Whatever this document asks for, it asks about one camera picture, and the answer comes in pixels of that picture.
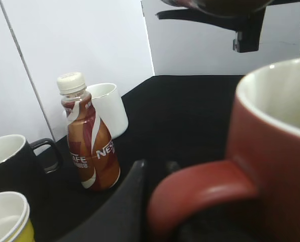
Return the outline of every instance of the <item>bottle label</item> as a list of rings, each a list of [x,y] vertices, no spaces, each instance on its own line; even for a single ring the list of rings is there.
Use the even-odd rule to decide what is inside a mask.
[[[82,185],[92,190],[111,187],[120,169],[110,133],[96,113],[91,96],[63,103],[68,120],[68,145]]]

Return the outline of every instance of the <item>plastic bottle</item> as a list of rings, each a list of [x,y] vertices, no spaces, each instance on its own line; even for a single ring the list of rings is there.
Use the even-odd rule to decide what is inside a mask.
[[[121,173],[110,133],[97,114],[79,72],[60,76],[57,85],[67,113],[69,150],[84,188],[112,187]]]

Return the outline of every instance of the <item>white mug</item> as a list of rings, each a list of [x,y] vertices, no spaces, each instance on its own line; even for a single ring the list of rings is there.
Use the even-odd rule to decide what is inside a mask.
[[[101,119],[106,124],[113,139],[128,128],[129,121],[122,98],[114,83],[100,83],[88,86],[92,103]]]

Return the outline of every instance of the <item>black bracket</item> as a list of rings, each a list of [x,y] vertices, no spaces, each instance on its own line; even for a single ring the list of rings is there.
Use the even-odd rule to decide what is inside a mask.
[[[274,0],[270,5],[296,3],[300,0]],[[158,19],[187,20],[211,24],[236,32],[233,40],[233,50],[239,53],[259,50],[260,35],[263,26],[265,8],[247,16],[221,18],[205,14],[195,9],[180,9],[163,11],[156,14]]]

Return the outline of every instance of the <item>black table surface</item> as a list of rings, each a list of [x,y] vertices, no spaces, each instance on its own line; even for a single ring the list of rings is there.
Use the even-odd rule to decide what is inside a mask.
[[[242,76],[155,76],[123,96],[129,127],[114,140],[121,178],[110,190],[81,187],[66,138],[57,142],[64,166],[48,175],[50,195],[31,214],[36,242],[55,241],[94,213],[113,194],[135,160],[148,161],[147,194],[166,177],[165,162],[181,167],[219,160],[224,149],[235,88]],[[53,163],[50,149],[39,155]]]

